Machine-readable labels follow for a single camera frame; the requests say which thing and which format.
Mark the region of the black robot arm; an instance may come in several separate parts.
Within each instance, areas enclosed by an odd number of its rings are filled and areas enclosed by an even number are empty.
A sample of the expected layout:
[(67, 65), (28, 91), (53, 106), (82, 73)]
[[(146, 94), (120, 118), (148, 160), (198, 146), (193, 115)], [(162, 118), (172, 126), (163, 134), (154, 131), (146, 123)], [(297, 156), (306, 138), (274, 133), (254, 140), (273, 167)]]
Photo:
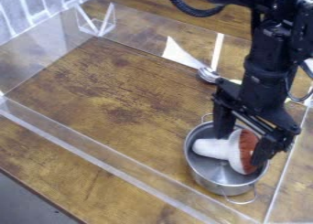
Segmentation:
[(313, 0), (207, 0), (251, 10), (251, 47), (241, 84), (217, 79), (214, 133), (222, 138), (242, 120), (262, 134), (250, 163), (262, 165), (292, 145), (301, 128), (283, 108), (292, 82), (313, 58)]

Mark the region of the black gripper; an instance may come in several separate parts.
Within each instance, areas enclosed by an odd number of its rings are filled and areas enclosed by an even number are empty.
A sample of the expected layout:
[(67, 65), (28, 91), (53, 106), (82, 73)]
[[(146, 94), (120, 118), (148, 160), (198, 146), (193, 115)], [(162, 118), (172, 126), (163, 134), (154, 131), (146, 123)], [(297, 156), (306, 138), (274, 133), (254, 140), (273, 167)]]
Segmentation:
[(290, 94), (289, 78), (258, 80), (245, 78), (241, 85), (217, 84), (213, 94), (213, 125), (217, 139), (234, 129), (235, 121), (243, 121), (261, 135), (250, 164), (259, 167), (277, 152), (288, 152), (301, 128), (285, 109)]

